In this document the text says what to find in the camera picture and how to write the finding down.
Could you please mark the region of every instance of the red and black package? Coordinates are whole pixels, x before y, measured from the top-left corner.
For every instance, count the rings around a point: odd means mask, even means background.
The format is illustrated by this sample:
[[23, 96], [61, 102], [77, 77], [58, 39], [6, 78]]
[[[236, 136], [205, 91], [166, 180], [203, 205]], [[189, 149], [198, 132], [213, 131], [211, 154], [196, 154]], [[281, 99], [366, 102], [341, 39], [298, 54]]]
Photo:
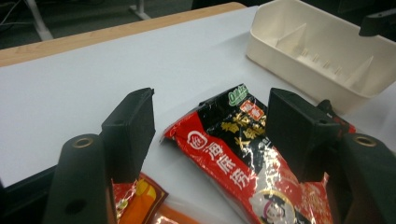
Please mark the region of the red and black package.
[[213, 178], [249, 223], [332, 223], [326, 178], [300, 184], [265, 135], [266, 106], [239, 85], [200, 103], [164, 136]]

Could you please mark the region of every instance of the metal leg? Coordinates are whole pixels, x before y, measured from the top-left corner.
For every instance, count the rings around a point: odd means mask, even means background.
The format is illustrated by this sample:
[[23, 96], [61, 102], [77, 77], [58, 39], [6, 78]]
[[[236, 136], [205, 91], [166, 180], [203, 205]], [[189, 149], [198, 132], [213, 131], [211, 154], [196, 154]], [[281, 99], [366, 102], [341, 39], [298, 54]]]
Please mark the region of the metal leg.
[[145, 0], [135, 0], [136, 5], [130, 6], [132, 12], [140, 19], [149, 20], [151, 17], [145, 13]]
[[50, 40], [53, 39], [50, 30], [47, 28], [46, 24], [43, 22], [43, 18], [41, 18], [40, 12], [38, 11], [37, 4], [35, 0], [26, 0], [27, 6], [32, 11], [33, 17], [35, 18], [35, 30], [40, 36], [41, 40]]

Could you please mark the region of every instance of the snack package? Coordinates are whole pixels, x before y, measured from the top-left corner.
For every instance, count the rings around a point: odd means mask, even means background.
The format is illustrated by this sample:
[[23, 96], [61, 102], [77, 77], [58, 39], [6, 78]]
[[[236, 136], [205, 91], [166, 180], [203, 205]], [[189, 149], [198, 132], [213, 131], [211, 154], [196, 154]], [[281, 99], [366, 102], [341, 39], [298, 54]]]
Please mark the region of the snack package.
[[247, 223], [332, 223], [325, 190], [300, 184], [265, 135], [266, 106], [239, 85], [164, 131]]
[[143, 173], [132, 184], [113, 184], [113, 193], [119, 224], [224, 223], [193, 204], [169, 196]]

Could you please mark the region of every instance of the green logo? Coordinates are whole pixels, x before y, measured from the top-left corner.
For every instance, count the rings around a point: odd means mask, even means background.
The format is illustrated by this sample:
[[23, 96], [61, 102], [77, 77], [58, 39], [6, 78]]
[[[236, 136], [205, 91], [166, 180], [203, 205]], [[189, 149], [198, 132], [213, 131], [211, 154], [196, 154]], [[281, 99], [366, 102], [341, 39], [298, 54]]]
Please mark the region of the green logo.
[[241, 103], [248, 95], [248, 88], [245, 85], [238, 86], [233, 91], [228, 92], [228, 100], [230, 106], [235, 106]]

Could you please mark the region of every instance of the white table surface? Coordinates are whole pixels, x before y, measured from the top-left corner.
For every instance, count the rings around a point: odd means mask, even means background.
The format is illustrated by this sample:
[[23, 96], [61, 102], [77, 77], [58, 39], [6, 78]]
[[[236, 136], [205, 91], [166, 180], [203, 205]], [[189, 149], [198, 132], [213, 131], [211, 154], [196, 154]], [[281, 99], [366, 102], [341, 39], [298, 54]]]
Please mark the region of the white table surface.
[[[201, 101], [245, 83], [265, 104], [272, 87], [295, 91], [246, 55], [256, 7], [189, 21], [0, 68], [0, 177], [7, 187], [55, 165], [68, 139], [101, 132], [131, 91], [155, 90], [156, 134], [143, 172], [171, 195], [242, 220], [163, 130]], [[396, 84], [344, 116], [396, 149]]]

